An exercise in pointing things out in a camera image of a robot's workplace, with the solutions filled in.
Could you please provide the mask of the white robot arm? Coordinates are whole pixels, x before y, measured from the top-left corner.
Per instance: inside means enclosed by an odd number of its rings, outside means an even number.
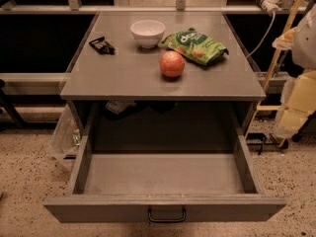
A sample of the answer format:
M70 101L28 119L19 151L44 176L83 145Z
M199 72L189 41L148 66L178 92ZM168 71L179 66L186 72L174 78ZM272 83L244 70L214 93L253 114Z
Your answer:
M303 69L297 78L289 77L276 113L275 135L291 138L316 112L316 5L299 24L273 42L273 47L291 50L292 62Z

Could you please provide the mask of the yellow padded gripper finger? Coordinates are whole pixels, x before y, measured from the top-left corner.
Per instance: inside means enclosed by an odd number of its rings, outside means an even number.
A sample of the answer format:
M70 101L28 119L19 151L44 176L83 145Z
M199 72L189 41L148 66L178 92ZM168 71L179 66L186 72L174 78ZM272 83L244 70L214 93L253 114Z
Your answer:
M273 41L273 47L280 50L290 50L293 44L296 28L292 28Z
M316 71L307 71L297 78L289 77L283 86L280 102L275 135L291 138L316 112Z

